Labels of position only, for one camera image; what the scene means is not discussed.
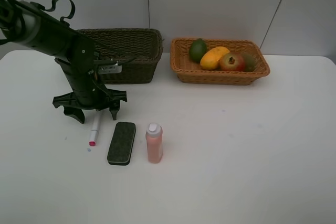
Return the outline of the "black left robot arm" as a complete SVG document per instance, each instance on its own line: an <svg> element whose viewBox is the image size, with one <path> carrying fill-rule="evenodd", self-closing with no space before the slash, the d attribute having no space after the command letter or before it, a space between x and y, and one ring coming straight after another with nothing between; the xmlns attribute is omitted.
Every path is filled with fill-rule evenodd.
<svg viewBox="0 0 336 224"><path fill-rule="evenodd" d="M106 88L99 74L104 68L111 72L124 63L101 60L95 48L99 42L70 28L66 19L73 18L74 5L66 17L50 16L58 1L52 0L51 8L46 9L34 2L1 0L1 32L5 36L1 44L13 42L54 57L72 89L52 101L55 108L63 107L64 115L84 123L85 110L109 109L115 120L120 102L127 101L127 94Z"/></svg>

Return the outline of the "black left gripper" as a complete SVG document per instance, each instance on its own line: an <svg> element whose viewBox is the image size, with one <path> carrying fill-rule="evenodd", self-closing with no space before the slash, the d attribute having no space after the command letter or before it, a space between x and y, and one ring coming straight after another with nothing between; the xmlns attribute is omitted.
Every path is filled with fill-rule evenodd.
<svg viewBox="0 0 336 224"><path fill-rule="evenodd" d="M53 98L55 108L64 107L64 115L85 123L85 115L82 110L103 110L109 108L114 121L120 110L120 101L127 102L125 91L98 88L73 89L71 93Z"/></svg>

